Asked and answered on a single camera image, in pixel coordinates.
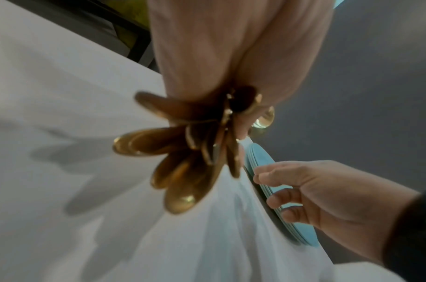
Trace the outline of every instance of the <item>table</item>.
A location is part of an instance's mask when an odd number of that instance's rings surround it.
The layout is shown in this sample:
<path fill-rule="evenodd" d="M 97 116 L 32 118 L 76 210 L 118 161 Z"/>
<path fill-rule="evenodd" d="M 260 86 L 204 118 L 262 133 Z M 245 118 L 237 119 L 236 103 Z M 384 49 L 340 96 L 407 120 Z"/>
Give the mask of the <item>table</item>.
<path fill-rule="evenodd" d="M 0 0 L 0 282 L 327 281 L 324 250 L 290 241 L 244 173 L 164 212 L 161 158 L 111 150 L 166 126 L 137 90 L 163 95 L 161 76 Z"/>

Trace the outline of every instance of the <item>sleeve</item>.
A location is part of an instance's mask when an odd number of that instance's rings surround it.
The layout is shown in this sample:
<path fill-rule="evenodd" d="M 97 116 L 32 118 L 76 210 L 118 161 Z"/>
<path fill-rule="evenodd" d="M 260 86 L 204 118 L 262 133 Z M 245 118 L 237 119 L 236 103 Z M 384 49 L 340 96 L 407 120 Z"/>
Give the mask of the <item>sleeve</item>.
<path fill-rule="evenodd" d="M 426 282 L 426 193 L 399 217 L 385 245 L 383 261 L 408 282 Z"/>

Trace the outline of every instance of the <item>stack of plates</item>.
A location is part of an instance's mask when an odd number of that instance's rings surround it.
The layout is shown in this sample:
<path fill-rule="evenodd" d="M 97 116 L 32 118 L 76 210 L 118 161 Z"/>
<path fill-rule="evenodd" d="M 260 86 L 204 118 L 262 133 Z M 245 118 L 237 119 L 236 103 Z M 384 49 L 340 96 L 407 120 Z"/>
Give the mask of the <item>stack of plates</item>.
<path fill-rule="evenodd" d="M 245 150 L 245 168 L 248 170 L 250 175 L 253 177 L 253 169 L 260 165 L 272 164 L 275 161 L 270 157 L 270 155 L 258 144 L 251 144 Z M 269 197 L 273 193 L 281 189 L 292 189 L 291 186 L 282 185 L 279 187 L 268 187 L 266 185 L 260 185 L 261 190 L 265 194 L 265 197 Z M 287 230 L 296 238 L 299 242 L 310 245 L 318 246 L 318 238 L 316 237 L 315 229 L 313 226 L 304 223 L 286 223 L 281 218 L 281 210 L 291 206 L 301 206 L 296 203 L 287 203 L 281 208 L 275 210 L 276 214 L 279 216 L 280 220 L 287 228 Z"/>

